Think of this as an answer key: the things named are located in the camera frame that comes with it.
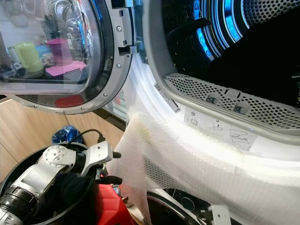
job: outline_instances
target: plastic sheet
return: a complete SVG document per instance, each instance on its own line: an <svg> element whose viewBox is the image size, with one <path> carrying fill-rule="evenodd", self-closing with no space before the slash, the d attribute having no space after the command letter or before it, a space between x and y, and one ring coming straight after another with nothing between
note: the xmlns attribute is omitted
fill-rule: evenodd
<svg viewBox="0 0 300 225"><path fill-rule="evenodd" d="M77 130L72 125L64 126L62 129L60 129L59 131L57 131L52 136L52 144L61 143L61 142L69 142L74 137L76 137L77 135L79 135L79 133L80 133L79 130ZM82 143L83 139L81 137L78 137L74 142Z"/></svg>
<svg viewBox="0 0 300 225"><path fill-rule="evenodd" d="M243 225L298 225L300 162L241 151L175 120L130 118L108 163L128 196L149 220L146 191L178 188L211 204L225 204Z"/></svg>

